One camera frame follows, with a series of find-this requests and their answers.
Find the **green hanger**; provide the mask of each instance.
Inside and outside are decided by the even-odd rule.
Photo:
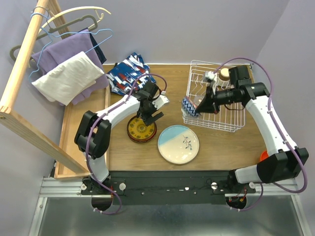
[[[57,32],[57,31],[59,31],[61,29],[64,29],[64,28],[66,28],[68,26],[71,26],[71,25],[73,25],[73,24],[75,24],[77,22],[83,21],[86,18],[91,18],[94,21],[94,26],[91,29],[89,29],[89,31],[93,31],[93,30],[97,29],[97,20],[96,20],[96,18],[94,16],[92,16],[92,15],[85,15],[85,16],[83,16],[81,18],[78,18],[78,19],[75,19],[75,20],[70,21],[68,23],[65,23],[62,26],[59,26],[59,27],[56,27],[56,28],[49,28],[48,32],[49,33]],[[39,40],[39,39],[41,39],[41,38],[43,38],[45,36],[47,36],[47,33],[43,33],[43,34],[39,35],[36,38],[36,40]],[[20,48],[21,48],[21,45],[17,45],[15,47],[11,48],[11,50],[10,50],[10,57],[12,58],[12,60],[16,61],[16,57],[14,56],[14,52],[17,49],[20,49]]]

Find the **white cloth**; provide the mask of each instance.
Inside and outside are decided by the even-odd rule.
[[[32,84],[49,100],[68,105],[104,72],[84,52],[69,58]]]

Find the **yellow hanger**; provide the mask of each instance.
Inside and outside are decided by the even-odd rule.
[[[58,17],[60,17],[60,16],[62,16],[62,15],[64,15],[64,14],[66,14],[66,13],[68,13],[68,12],[77,11],[77,10],[84,10],[84,9],[94,9],[94,10],[95,10],[95,13],[97,14],[97,17],[98,17],[98,21],[97,21],[97,22],[100,22],[100,21],[103,20],[103,18],[104,18],[104,13],[101,13],[101,15],[99,15],[98,12],[97,12],[97,10],[105,11],[106,13],[108,13],[108,14],[110,14],[110,15],[112,14],[112,13],[110,13],[108,10],[106,10],[105,8],[99,7],[99,6],[80,6],[80,7],[75,7],[75,8],[71,8],[71,9],[62,11],[62,12],[56,14],[56,15],[52,14],[52,12],[49,11],[49,13],[50,13],[53,17],[51,17],[51,18],[48,20],[48,22],[46,22],[45,24],[43,24],[42,27],[43,27],[43,28],[46,27],[46,26],[47,26],[50,22],[52,22],[54,19],[56,19],[56,18],[58,18]]]

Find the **dish rack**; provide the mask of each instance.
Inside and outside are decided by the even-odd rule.
[[[214,71],[219,64],[193,60],[190,64],[189,80],[187,86],[186,96],[190,98],[196,105],[199,105],[202,98],[206,94],[206,88],[210,83],[203,82],[202,77],[205,71]],[[234,65],[226,65],[223,68],[232,68]],[[225,81],[218,87],[219,90],[231,89],[233,85],[230,81]],[[245,125],[245,109],[241,103],[234,103],[227,105],[228,110],[224,105],[220,106],[218,114],[201,113],[199,117],[194,118],[183,114],[185,124],[192,124],[201,127],[224,130],[228,132],[235,132]]]

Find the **purple cloth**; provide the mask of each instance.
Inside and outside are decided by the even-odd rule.
[[[81,33],[74,34],[68,38],[65,38],[58,43],[55,43],[51,46],[48,46],[44,49],[40,61],[39,68],[42,70],[43,75],[47,74],[47,72],[51,71],[57,65],[62,62],[68,60],[69,58],[77,55],[79,52],[86,52],[87,50],[93,47],[90,34],[89,33]],[[96,51],[90,50],[86,53],[89,59],[99,68],[103,70],[102,63],[98,59]],[[32,55],[32,58],[38,62],[40,52]],[[102,75],[98,79],[96,79],[96,83],[89,88],[83,90],[80,94],[78,94],[73,100],[72,103],[75,105],[78,102],[83,101],[85,98],[88,98],[91,93],[98,89],[103,89],[108,86],[108,79],[106,75]]]

